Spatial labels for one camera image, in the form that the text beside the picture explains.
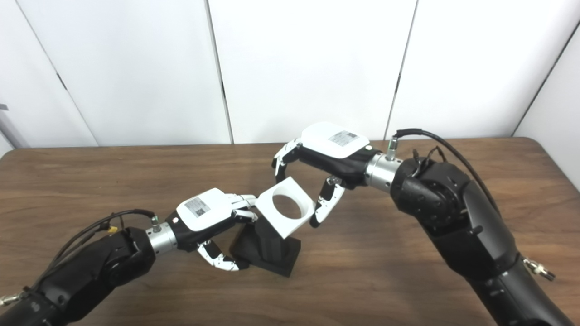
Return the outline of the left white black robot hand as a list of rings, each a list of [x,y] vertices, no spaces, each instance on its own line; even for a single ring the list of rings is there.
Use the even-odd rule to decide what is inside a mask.
[[[213,238],[236,224],[253,224],[258,216],[252,209],[257,197],[238,195],[211,188],[178,204],[166,218],[172,246],[185,252],[197,252],[214,268],[238,272],[249,268],[244,260],[226,255]]]

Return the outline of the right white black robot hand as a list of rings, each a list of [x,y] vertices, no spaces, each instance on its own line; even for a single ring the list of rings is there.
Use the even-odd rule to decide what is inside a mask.
[[[276,183],[286,179],[286,168],[300,161],[325,171],[328,177],[319,192],[310,225],[317,228],[342,198],[346,190],[367,187],[367,167],[381,151],[356,132],[329,122],[315,123],[284,146],[273,157]]]

